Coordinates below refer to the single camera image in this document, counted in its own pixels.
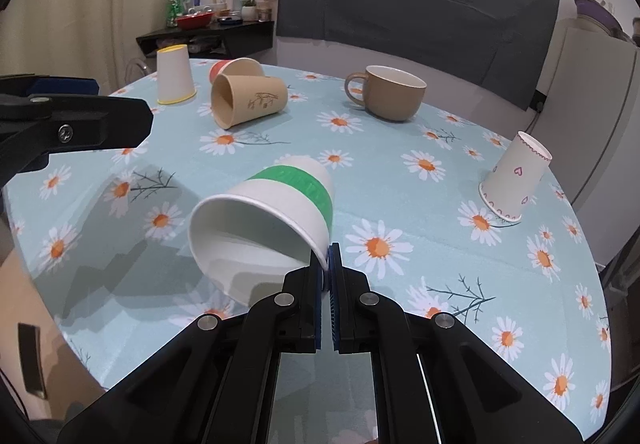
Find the white paper cup green band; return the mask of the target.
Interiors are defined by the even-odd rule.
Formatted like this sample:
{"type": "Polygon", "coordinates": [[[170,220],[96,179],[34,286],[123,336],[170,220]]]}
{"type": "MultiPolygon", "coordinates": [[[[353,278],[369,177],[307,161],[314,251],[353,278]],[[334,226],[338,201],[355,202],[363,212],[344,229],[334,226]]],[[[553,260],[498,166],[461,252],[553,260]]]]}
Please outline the white paper cup green band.
{"type": "Polygon", "coordinates": [[[192,211],[189,245],[204,276],[250,306],[280,290],[289,271],[329,268],[334,185],[319,161],[292,156],[192,211]]]}

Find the white paper cup yellow rim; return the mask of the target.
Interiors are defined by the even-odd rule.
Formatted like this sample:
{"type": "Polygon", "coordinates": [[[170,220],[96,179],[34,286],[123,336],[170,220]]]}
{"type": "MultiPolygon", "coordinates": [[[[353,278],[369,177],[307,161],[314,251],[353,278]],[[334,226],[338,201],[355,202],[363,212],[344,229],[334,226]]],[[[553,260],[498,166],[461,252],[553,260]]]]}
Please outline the white paper cup yellow rim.
{"type": "Polygon", "coordinates": [[[177,44],[157,51],[157,102],[162,106],[181,104],[193,98],[193,82],[188,48],[177,44]]]}

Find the kraft paper cup with drawing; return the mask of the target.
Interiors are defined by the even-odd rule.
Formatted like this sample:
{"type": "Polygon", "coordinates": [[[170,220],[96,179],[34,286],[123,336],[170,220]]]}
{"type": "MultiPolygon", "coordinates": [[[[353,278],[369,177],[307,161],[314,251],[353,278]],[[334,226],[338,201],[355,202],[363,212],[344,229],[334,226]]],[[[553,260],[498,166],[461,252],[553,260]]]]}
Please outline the kraft paper cup with drawing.
{"type": "Polygon", "coordinates": [[[212,110],[224,130],[281,112],[288,88],[280,78],[257,75],[217,76],[212,87],[212,110]]]}

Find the red rimmed paper cup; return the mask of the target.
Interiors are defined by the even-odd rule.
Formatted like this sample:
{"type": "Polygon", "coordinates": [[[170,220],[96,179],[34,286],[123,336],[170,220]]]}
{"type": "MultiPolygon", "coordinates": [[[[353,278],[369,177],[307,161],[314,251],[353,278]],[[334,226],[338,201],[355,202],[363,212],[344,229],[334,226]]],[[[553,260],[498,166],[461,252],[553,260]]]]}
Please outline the red rimmed paper cup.
{"type": "Polygon", "coordinates": [[[236,58],[216,61],[209,70],[208,78],[210,84],[214,84],[220,74],[226,75],[248,75],[264,76],[262,65],[252,58],[236,58]]]}

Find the white paper cup pink hearts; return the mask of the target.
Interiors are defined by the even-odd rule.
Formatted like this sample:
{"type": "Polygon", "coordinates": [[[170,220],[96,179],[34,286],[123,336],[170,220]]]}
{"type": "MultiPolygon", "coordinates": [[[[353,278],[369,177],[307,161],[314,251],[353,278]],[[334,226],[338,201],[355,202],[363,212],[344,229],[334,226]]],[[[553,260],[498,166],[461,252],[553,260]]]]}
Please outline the white paper cup pink hearts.
{"type": "Polygon", "coordinates": [[[496,166],[478,185],[480,197],[499,219],[519,222],[551,161],[551,152],[540,141],[518,132],[496,166]]]}

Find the beige curtain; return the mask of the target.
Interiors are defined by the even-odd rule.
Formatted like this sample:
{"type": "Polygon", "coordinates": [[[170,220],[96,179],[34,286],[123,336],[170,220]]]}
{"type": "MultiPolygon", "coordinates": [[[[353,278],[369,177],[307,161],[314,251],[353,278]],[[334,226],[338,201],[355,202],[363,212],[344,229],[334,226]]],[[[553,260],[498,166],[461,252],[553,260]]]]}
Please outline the beige curtain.
{"type": "Polygon", "coordinates": [[[1,72],[126,83],[139,36],[161,29],[167,0],[11,0],[1,13],[1,72]]]}

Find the green bottle on shelf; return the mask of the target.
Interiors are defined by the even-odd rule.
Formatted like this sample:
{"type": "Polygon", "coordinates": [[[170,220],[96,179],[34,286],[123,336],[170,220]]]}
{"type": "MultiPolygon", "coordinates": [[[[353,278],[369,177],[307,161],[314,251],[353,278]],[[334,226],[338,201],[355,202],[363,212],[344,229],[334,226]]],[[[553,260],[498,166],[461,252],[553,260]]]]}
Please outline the green bottle on shelf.
{"type": "Polygon", "coordinates": [[[165,26],[168,29],[177,27],[177,18],[180,14],[180,5],[177,0],[167,0],[165,26]]]}

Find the red bowl on shelf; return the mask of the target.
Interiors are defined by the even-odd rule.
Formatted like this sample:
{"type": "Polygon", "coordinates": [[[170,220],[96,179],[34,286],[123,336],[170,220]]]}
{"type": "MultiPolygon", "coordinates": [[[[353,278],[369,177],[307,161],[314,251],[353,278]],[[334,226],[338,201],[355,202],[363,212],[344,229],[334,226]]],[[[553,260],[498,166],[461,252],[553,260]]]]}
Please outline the red bowl on shelf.
{"type": "Polygon", "coordinates": [[[180,30],[195,30],[207,28],[214,17],[213,11],[198,12],[197,14],[180,16],[176,19],[176,23],[180,30]]]}

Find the daisy print blue tablecloth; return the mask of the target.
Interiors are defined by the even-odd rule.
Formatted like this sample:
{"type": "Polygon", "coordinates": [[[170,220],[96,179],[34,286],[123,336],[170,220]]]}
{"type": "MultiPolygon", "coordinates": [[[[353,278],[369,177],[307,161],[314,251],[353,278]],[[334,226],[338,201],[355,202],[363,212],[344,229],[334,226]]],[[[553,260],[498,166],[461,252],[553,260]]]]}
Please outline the daisy print blue tablecloth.
{"type": "Polygon", "coordinates": [[[371,117],[339,78],[267,66],[279,113],[233,129],[198,90],[158,100],[142,143],[51,157],[6,186],[16,244],[64,339],[111,389],[195,318],[240,315],[331,243],[370,286],[422,317],[449,313],[510,364],[583,438],[603,426],[611,331],[591,251],[551,173],[503,222],[478,187],[509,139],[422,106],[371,117]]]}

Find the small potted plant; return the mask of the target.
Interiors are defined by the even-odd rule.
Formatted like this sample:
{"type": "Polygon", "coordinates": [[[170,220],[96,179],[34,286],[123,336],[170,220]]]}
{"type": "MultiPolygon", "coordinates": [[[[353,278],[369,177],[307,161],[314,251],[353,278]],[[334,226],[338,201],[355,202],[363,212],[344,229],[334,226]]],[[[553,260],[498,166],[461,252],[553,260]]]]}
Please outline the small potted plant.
{"type": "Polygon", "coordinates": [[[241,18],[244,22],[255,22],[258,20],[256,0],[246,0],[243,3],[241,18]]]}

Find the brown ceramic mug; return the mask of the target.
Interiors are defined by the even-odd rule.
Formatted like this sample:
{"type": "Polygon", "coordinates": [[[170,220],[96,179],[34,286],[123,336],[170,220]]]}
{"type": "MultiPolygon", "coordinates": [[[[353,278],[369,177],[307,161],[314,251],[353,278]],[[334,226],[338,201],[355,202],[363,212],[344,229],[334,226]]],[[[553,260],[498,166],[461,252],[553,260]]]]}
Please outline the brown ceramic mug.
{"type": "Polygon", "coordinates": [[[406,122],[418,112],[426,82],[391,66],[371,64],[363,72],[349,74],[344,82],[346,96],[376,117],[406,122]]]}

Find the white refrigerator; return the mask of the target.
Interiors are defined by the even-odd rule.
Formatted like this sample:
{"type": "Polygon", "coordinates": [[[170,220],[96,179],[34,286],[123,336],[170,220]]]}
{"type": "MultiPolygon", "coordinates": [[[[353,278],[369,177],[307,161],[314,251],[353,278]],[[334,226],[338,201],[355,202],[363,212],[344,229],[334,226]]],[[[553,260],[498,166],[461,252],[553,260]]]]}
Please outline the white refrigerator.
{"type": "Polygon", "coordinates": [[[559,21],[533,135],[582,225],[593,259],[614,259],[639,226],[639,49],[559,21]]]}

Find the dark grey hanging cloth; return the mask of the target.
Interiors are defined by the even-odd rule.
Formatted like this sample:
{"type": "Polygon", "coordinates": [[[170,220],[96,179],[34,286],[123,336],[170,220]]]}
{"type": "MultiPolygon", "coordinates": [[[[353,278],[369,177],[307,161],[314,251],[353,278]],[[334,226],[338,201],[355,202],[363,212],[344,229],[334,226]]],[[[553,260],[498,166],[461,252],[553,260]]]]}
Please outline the dark grey hanging cloth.
{"type": "Polygon", "coordinates": [[[279,0],[278,33],[385,52],[527,109],[560,0],[279,0]]]}

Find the purple basin on fridge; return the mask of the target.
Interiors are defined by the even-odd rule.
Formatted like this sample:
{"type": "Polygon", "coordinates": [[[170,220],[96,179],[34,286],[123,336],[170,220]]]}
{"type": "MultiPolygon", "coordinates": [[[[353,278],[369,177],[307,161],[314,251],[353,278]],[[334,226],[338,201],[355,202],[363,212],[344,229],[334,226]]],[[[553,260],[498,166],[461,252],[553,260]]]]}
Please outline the purple basin on fridge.
{"type": "Polygon", "coordinates": [[[597,21],[609,30],[621,30],[620,22],[596,0],[574,0],[578,16],[597,21]]]}

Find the black wall shelf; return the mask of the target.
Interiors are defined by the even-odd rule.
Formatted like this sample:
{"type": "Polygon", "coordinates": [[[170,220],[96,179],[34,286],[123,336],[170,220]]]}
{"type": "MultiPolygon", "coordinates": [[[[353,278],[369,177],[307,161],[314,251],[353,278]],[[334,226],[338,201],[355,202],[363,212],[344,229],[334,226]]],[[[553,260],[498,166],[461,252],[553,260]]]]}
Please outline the black wall shelf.
{"type": "Polygon", "coordinates": [[[154,59],[165,47],[184,44],[190,58],[234,59],[252,57],[270,49],[274,22],[256,21],[234,26],[211,26],[198,29],[163,29],[138,36],[137,44],[145,58],[154,59]]]}

